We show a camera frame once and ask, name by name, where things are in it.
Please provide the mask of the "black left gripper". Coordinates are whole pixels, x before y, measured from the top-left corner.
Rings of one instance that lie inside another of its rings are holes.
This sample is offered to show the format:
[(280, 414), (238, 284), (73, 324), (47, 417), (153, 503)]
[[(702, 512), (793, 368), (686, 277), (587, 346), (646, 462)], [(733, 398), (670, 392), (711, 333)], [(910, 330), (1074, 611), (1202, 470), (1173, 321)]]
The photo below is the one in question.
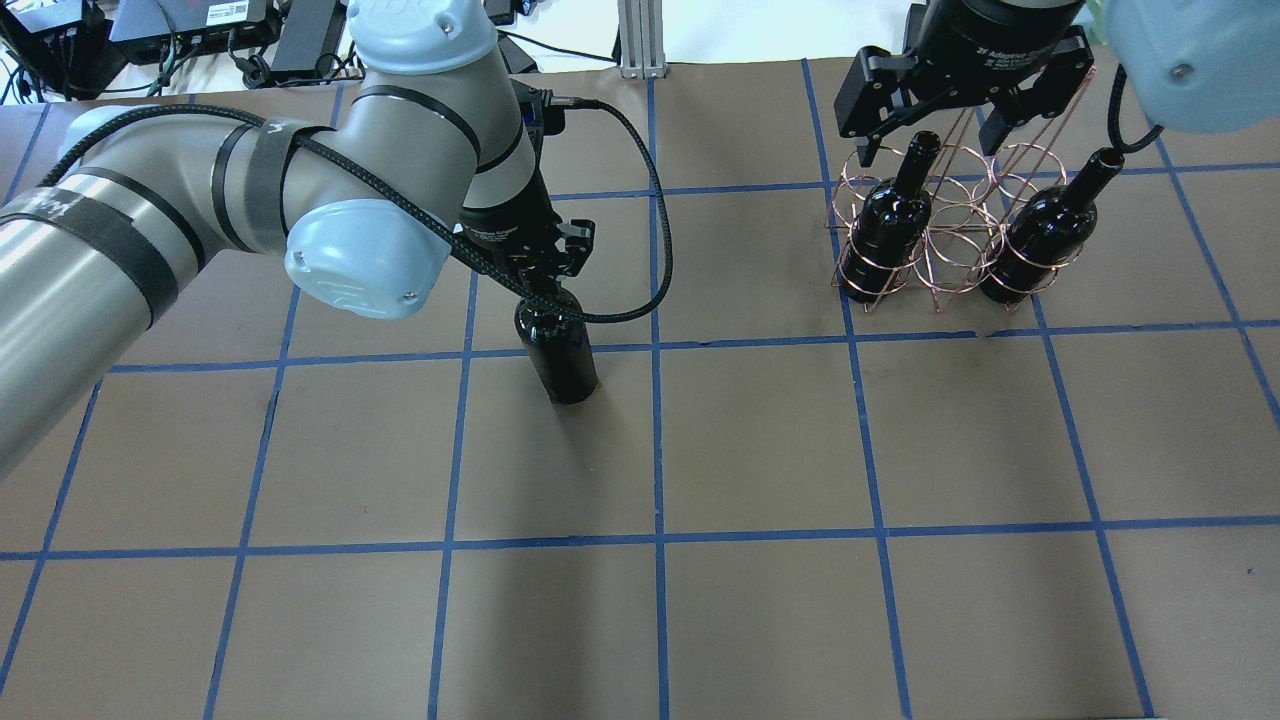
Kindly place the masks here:
[(498, 265), (495, 279), (527, 301), (552, 301), (553, 279), (579, 277), (591, 256), (596, 223), (564, 219), (553, 206), (541, 173), (545, 135), (564, 129), (564, 109), (552, 94), (517, 79), (518, 133), (477, 168), (460, 224), (467, 240)]

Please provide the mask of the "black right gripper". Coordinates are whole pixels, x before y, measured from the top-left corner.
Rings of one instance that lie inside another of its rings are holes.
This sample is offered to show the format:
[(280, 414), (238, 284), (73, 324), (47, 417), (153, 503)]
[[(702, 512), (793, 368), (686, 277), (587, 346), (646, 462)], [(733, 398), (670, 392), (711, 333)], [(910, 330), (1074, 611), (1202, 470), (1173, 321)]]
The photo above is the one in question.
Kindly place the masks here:
[(861, 47), (835, 97), (837, 131), (860, 168), (882, 140), (932, 113), (989, 104), (986, 152), (1018, 127), (1062, 113), (1094, 65), (1076, 18), (1083, 1), (923, 1), (910, 5), (902, 50)]

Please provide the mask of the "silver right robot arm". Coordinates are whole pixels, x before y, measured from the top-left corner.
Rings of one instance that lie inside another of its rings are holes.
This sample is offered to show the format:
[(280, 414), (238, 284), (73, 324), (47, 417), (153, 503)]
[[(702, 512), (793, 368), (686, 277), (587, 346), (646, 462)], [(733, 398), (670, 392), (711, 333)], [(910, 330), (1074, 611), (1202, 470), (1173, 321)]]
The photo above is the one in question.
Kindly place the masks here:
[[(992, 158), (1019, 127), (1064, 115), (1094, 67), (1082, 1), (923, 1), (904, 50), (861, 47), (835, 97), (838, 133), (869, 167), (886, 136), (943, 110), (989, 106)], [(1275, 1), (1105, 1), (1097, 20), (1157, 126), (1248, 128), (1277, 115)]]

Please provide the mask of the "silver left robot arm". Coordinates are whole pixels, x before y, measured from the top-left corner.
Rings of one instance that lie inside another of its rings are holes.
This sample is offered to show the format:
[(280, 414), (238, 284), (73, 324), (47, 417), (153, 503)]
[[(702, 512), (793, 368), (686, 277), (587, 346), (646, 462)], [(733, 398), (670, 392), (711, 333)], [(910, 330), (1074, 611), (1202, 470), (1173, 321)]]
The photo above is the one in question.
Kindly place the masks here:
[(305, 293), (415, 314), (449, 259), (577, 242), (480, 1), (352, 1), (366, 65), (332, 128), (230, 108), (100, 108), (3, 208), (3, 474), (220, 252), (283, 260)]

